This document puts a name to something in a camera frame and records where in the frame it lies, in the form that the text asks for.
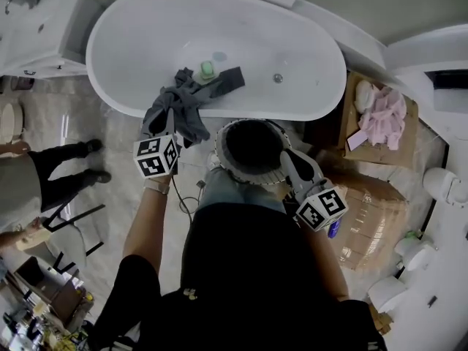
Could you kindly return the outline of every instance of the white bathtub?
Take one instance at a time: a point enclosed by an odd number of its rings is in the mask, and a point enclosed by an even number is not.
[[[178,69],[241,67],[246,85],[200,115],[310,121],[338,104],[343,55],[313,21],[261,0],[117,0],[88,41],[86,66],[111,107],[143,117]],[[273,76],[280,74],[281,83]]]

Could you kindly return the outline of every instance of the green soap bar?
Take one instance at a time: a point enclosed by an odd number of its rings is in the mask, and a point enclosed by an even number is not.
[[[202,62],[201,68],[202,68],[202,73],[201,73],[202,78],[206,79],[206,78],[214,77],[214,68],[213,68],[213,64],[211,63],[211,61]]]

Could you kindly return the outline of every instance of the black t-shirt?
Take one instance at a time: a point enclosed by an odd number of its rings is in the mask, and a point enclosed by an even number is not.
[[[386,350],[367,304],[340,303],[325,291],[309,246],[285,214],[245,204],[203,208],[182,260],[181,288],[161,296],[148,261],[123,259],[90,348],[109,347],[140,324],[134,350]]]

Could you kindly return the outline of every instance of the pink garment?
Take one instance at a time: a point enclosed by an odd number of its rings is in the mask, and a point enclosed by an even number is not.
[[[403,95],[390,87],[376,93],[374,104],[361,116],[359,127],[367,134],[368,141],[375,146],[387,143],[390,150],[399,148],[404,131],[407,104]]]

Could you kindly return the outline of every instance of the white shoe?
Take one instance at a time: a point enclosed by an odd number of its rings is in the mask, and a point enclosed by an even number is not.
[[[206,162],[206,167],[208,168],[208,171],[211,172],[213,169],[216,169],[220,166],[221,162],[219,161],[218,155],[216,155],[214,151],[211,151],[208,155],[208,160]]]

